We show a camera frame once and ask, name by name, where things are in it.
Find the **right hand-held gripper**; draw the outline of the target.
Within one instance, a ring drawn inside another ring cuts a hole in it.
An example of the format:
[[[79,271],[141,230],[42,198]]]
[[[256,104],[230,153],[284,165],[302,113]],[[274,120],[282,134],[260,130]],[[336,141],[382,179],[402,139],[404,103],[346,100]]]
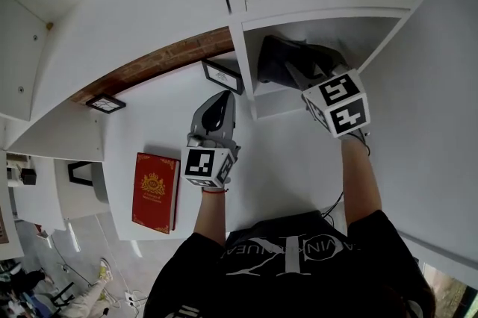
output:
[[[367,94],[356,69],[313,86],[293,64],[285,66],[313,119],[339,138],[370,123]]]

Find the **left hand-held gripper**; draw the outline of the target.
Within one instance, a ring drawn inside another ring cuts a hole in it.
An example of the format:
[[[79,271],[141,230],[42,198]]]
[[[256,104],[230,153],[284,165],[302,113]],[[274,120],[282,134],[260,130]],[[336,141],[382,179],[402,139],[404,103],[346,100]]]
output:
[[[235,95],[224,90],[204,102],[194,113],[187,146],[181,151],[181,177],[196,187],[223,188],[241,149],[233,137]],[[212,132],[213,136],[201,135]]]

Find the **grey wiping cloth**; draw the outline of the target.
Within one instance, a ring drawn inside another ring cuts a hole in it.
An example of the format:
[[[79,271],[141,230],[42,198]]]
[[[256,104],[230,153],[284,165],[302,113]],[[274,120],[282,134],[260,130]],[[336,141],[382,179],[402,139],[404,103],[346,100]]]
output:
[[[350,69],[337,50],[268,35],[263,39],[258,58],[258,81],[298,89],[286,62],[293,64],[313,86]]]

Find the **person's left forearm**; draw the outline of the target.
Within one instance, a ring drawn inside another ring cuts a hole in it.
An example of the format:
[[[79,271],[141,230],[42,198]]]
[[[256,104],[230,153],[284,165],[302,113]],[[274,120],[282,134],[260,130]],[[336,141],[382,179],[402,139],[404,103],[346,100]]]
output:
[[[226,243],[226,191],[204,188],[194,233],[224,246]]]

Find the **person's right forearm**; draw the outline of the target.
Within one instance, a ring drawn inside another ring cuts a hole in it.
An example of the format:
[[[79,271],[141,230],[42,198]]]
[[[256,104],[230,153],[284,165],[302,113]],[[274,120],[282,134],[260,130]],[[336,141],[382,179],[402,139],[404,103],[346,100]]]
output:
[[[366,145],[348,135],[341,140],[344,215],[347,235],[358,223],[382,212],[382,200]]]

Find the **white desk with drawers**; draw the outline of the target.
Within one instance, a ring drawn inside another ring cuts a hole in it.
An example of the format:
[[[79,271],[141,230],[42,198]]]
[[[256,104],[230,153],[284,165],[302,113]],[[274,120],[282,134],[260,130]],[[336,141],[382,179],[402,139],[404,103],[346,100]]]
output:
[[[121,240],[164,239],[132,220],[137,154],[180,158],[194,111],[219,91],[195,63],[119,95],[125,108],[104,118],[103,169]],[[234,139],[240,152],[226,194],[228,231],[326,208],[339,197],[340,142],[304,109],[256,120],[247,97],[236,96]]]

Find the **red hardcover book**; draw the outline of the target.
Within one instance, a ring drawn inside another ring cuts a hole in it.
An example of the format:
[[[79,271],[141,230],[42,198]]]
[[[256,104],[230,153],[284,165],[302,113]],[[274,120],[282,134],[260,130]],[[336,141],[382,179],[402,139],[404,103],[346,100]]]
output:
[[[176,229],[180,161],[138,153],[131,220],[162,234]]]

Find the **white overhead hutch cabinet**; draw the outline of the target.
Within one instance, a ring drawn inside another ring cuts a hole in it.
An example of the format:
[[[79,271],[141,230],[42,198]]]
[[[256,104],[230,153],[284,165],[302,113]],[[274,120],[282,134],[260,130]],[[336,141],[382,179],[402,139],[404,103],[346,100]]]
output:
[[[0,152],[103,160],[93,83],[229,16],[226,0],[0,0]]]

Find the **person's black t-shirt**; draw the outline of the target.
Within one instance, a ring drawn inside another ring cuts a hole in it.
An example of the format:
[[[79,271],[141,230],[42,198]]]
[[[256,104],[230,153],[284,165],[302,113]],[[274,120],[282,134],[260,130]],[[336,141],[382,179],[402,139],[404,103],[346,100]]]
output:
[[[415,259],[381,212],[342,234],[319,213],[270,219],[225,245],[194,233],[160,271],[143,318],[434,318]]]

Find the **white side table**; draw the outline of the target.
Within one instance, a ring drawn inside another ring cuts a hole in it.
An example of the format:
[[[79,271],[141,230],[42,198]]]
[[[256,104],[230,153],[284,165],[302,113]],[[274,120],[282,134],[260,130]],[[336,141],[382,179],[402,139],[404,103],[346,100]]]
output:
[[[7,168],[11,173],[8,187],[13,190],[18,218],[40,225],[47,231],[64,231],[66,225],[60,208],[54,160],[8,152]],[[25,186],[22,183],[21,168],[36,171],[35,185]]]

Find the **small black box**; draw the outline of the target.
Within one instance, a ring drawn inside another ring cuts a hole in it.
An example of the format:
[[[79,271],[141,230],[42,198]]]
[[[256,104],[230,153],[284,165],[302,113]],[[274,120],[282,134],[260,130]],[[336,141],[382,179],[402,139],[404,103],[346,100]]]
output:
[[[37,173],[32,168],[21,168],[20,179],[25,186],[33,186],[37,183]]]

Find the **brown louvred panel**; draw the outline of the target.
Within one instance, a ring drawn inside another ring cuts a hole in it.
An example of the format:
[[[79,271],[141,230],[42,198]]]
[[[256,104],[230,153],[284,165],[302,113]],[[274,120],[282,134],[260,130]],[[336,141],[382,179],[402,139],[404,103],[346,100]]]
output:
[[[0,208],[0,245],[9,243],[9,238],[7,235],[7,229],[4,223],[3,215]]]

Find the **window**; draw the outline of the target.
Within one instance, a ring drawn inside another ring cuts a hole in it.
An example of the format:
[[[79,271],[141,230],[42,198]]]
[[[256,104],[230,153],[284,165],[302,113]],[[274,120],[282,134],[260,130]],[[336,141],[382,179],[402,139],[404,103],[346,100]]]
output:
[[[478,318],[478,290],[424,263],[422,273],[435,295],[435,318]]]

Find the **black frame with white print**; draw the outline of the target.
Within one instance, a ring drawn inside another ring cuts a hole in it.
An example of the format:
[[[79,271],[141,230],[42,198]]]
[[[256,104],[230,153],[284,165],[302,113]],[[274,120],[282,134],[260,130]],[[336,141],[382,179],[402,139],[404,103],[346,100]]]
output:
[[[202,68],[205,77],[209,81],[212,81],[239,96],[243,94],[244,85],[240,73],[237,73],[227,66],[221,66],[211,60],[202,60]]]

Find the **black frame with line drawing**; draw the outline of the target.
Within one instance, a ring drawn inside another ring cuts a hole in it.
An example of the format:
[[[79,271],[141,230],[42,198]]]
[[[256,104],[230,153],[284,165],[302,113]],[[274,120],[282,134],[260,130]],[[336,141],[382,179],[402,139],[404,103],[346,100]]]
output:
[[[113,96],[100,94],[87,101],[86,106],[106,114],[111,114],[125,108],[126,103],[115,99]]]

